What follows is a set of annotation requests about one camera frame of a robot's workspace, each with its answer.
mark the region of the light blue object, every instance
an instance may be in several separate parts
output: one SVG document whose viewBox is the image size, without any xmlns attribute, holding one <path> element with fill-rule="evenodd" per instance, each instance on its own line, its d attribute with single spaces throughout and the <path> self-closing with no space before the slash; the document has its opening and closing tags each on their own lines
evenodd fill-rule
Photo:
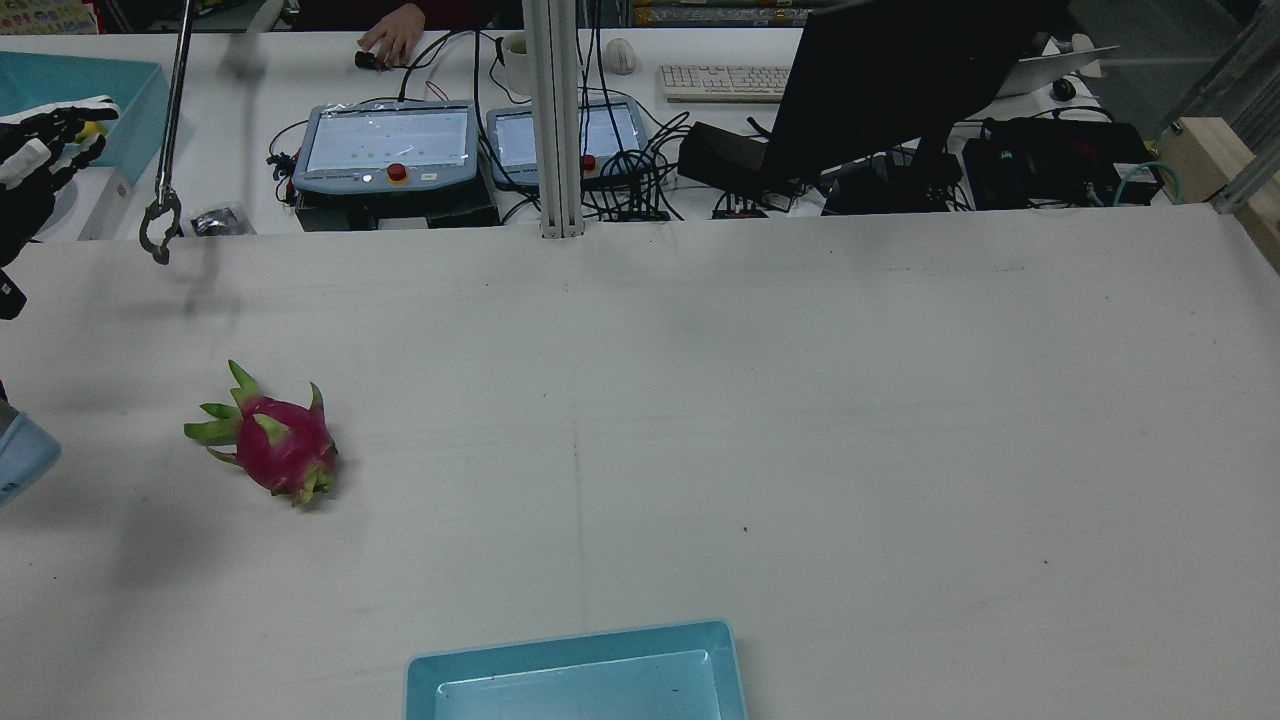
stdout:
<svg viewBox="0 0 1280 720">
<path fill-rule="evenodd" d="M 106 150 L 93 161 L 138 181 L 164 137 L 169 83 L 160 65 L 131 60 L 0 53 L 0 115 L 12 115 L 47 102 L 109 95 L 120 118 L 108 128 Z"/>
<path fill-rule="evenodd" d="M 18 497 L 58 460 L 49 433 L 0 400 L 0 505 Z"/>
<path fill-rule="evenodd" d="M 404 684 L 404 720 L 746 720 L 724 620 L 422 655 Z"/>
</svg>

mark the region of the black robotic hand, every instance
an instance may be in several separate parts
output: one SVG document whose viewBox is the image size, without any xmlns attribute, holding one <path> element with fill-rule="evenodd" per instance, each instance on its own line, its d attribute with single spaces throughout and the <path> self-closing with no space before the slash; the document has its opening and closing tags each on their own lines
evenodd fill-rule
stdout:
<svg viewBox="0 0 1280 720">
<path fill-rule="evenodd" d="M 119 117 L 120 108 L 105 95 L 0 117 L 0 268 L 49 220 L 54 195 L 106 147 L 96 132 L 76 142 L 84 123 Z M 0 272 L 0 319 L 15 318 L 24 302 Z"/>
</svg>

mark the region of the pink dragon fruit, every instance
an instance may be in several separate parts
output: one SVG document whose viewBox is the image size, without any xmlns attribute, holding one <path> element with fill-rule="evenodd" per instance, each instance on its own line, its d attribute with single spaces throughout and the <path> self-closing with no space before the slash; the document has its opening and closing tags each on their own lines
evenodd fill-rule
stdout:
<svg viewBox="0 0 1280 720">
<path fill-rule="evenodd" d="M 315 493 L 329 492 L 334 482 L 338 448 L 324 423 L 320 388 L 311 383 L 311 407 L 300 407 L 268 397 L 257 380 L 234 360 L 228 360 L 239 387 L 232 388 L 236 406 L 206 402 L 201 410 L 214 416 L 207 423 L 187 423 L 183 433 L 201 443 L 210 455 L 239 465 L 255 483 L 287 495 L 293 505 L 311 502 Z M 236 452 L 214 446 L 234 445 Z"/>
</svg>

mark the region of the touchscreen display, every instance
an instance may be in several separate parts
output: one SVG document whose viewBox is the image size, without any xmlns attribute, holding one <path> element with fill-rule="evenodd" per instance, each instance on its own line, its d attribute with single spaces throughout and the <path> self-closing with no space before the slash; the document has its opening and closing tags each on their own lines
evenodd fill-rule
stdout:
<svg viewBox="0 0 1280 720">
<path fill-rule="evenodd" d="M 640 138 L 631 113 L 626 105 L 609 105 L 613 120 L 604 106 L 591 108 L 586 124 L 580 128 L 580 142 L 584 155 L 609 158 L 618 154 L 618 135 L 622 136 L 622 150 L 640 150 Z M 618 132 L 613 132 L 613 123 Z M 534 115 L 499 115 L 494 122 L 494 135 L 498 136 L 498 156 L 504 168 L 532 165 L 538 161 L 536 141 L 534 140 Z"/>
<path fill-rule="evenodd" d="M 403 165 L 461 165 L 467 110 L 398 110 L 321 115 L 306 172 Z"/>
</svg>

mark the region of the teal cable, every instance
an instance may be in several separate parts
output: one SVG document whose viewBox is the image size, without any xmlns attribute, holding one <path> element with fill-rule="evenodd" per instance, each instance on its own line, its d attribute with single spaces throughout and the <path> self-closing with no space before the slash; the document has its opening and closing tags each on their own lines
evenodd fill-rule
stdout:
<svg viewBox="0 0 1280 720">
<path fill-rule="evenodd" d="M 1169 177 L 1174 179 L 1174 205 L 1183 204 L 1183 181 L 1181 178 L 1178 177 L 1178 170 L 1170 168 L 1165 163 L 1151 161 L 1151 163 L 1138 163 L 1137 165 L 1130 168 L 1129 172 L 1125 173 L 1123 178 L 1120 178 L 1120 184 L 1116 186 L 1116 196 L 1111 201 L 1112 208 L 1120 204 L 1120 195 L 1124 192 L 1124 186 L 1129 184 L 1129 179 L 1133 178 L 1134 174 L 1137 174 L 1139 170 L 1144 168 L 1157 168 L 1169 173 Z"/>
</svg>

